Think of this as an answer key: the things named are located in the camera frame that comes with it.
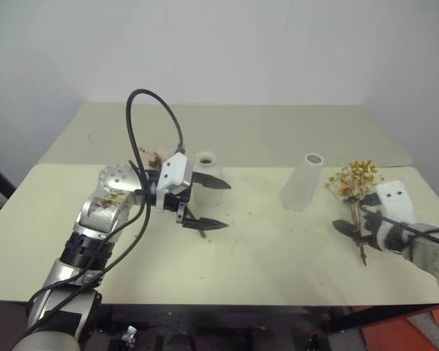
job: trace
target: white wall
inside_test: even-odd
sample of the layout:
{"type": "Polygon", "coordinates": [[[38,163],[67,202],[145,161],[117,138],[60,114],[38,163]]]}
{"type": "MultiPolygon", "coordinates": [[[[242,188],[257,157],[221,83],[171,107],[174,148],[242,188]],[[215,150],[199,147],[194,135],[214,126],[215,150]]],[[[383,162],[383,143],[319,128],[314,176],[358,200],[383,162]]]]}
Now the white wall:
{"type": "Polygon", "coordinates": [[[439,0],[0,1],[14,182],[83,100],[136,87],[178,104],[365,104],[439,194],[439,0]]]}

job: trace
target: orange object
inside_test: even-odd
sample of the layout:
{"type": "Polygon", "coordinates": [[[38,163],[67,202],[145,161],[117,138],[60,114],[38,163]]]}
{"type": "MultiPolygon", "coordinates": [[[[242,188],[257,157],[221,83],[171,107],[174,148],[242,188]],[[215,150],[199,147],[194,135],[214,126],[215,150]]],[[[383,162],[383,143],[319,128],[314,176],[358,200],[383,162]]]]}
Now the orange object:
{"type": "Polygon", "coordinates": [[[351,195],[351,185],[350,184],[343,184],[341,188],[339,188],[338,193],[340,196],[350,196],[351,195]]]}
{"type": "MultiPolygon", "coordinates": [[[[361,306],[354,310],[361,311],[361,306]]],[[[439,324],[439,309],[432,312],[439,324]]],[[[370,351],[435,351],[429,340],[406,318],[361,329],[370,351]]]]}

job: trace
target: table surface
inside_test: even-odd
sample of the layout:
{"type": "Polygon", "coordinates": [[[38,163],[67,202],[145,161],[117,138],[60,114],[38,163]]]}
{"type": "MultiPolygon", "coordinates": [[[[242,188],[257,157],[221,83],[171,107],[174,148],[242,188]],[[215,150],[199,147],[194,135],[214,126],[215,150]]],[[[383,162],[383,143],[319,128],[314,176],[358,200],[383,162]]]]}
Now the table surface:
{"type": "MultiPolygon", "coordinates": [[[[0,211],[0,300],[24,301],[45,280],[60,256],[84,200],[97,182],[99,165],[37,165],[0,211]]],[[[349,219],[347,208],[326,189],[325,168],[312,204],[284,209],[278,192],[291,168],[231,167],[233,187],[221,204],[200,211],[229,224],[207,239],[153,211],[133,252],[104,279],[105,303],[225,305],[388,305],[439,303],[438,285],[400,256],[367,249],[364,267],[352,240],[331,221],[349,219]]],[[[439,224],[439,199],[412,167],[380,170],[402,179],[417,219],[439,224]]],[[[128,227],[113,252],[134,238],[141,220],[128,227]]]]}
{"type": "MultiPolygon", "coordinates": [[[[372,159],[381,167],[408,166],[411,155],[358,105],[173,106],[187,155],[213,151],[223,167],[295,167],[317,153],[326,165],[372,159]]],[[[134,105],[138,145],[172,151],[177,135],[158,105],[134,105]]],[[[125,104],[92,102],[41,158],[40,163],[112,165],[132,158],[125,104]]]]}

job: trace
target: dried flower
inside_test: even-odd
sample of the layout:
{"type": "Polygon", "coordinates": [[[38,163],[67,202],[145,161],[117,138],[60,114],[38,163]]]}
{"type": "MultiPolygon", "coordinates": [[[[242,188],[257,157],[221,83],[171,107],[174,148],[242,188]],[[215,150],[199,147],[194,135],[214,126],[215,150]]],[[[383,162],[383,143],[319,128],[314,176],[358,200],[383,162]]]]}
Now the dried flower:
{"type": "Polygon", "coordinates": [[[169,158],[169,156],[163,152],[148,151],[145,148],[138,148],[141,154],[148,155],[148,165],[154,170],[161,170],[162,164],[169,158]]]}
{"type": "Polygon", "coordinates": [[[340,194],[340,196],[347,197],[347,196],[351,195],[351,190],[352,190],[352,187],[350,184],[343,184],[339,188],[338,193],[340,194]]]}
{"type": "MultiPolygon", "coordinates": [[[[341,172],[330,177],[329,182],[325,183],[325,188],[350,206],[353,222],[358,230],[361,231],[361,223],[363,221],[359,201],[368,195],[378,182],[384,180],[383,177],[378,176],[378,169],[372,164],[371,159],[361,162],[355,161],[343,167],[341,172]]],[[[361,258],[366,265],[366,255],[363,246],[360,247],[360,252],[361,258]]]]}

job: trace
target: metal frame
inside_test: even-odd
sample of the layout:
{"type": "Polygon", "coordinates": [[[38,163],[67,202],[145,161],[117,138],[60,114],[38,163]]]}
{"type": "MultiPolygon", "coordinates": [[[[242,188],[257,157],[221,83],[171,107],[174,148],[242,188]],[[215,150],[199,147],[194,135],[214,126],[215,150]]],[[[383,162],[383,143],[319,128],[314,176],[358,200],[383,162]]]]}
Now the metal frame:
{"type": "Polygon", "coordinates": [[[439,303],[423,305],[373,306],[360,312],[332,319],[324,325],[328,333],[337,333],[351,328],[362,328],[382,322],[430,312],[439,308],[439,303]]]}
{"type": "MultiPolygon", "coordinates": [[[[173,334],[172,330],[179,329],[193,338],[194,344],[197,336],[214,336],[219,338],[241,339],[244,343],[244,350],[264,350],[263,340],[260,336],[260,345],[256,345],[256,336],[264,333],[263,336],[269,335],[267,331],[267,321],[274,326],[273,315],[282,315],[284,320],[289,322],[288,329],[280,330],[288,335],[288,346],[290,350],[307,350],[310,340],[318,339],[321,345],[320,350],[330,351],[329,341],[324,332],[319,329],[319,325],[328,317],[317,318],[314,322],[311,316],[318,314],[329,315],[328,307],[301,307],[301,306],[231,306],[231,305],[139,305],[139,304],[103,304],[100,309],[100,319],[98,320],[97,330],[107,335],[120,334],[132,325],[139,331],[148,329],[157,329],[157,343],[154,345],[154,351],[163,350],[164,341],[169,339],[173,334]],[[223,325],[223,321],[233,317],[234,322],[223,325]],[[297,316],[303,326],[302,329],[293,326],[297,316]]],[[[112,341],[109,350],[122,350],[119,340],[112,341]]]]}

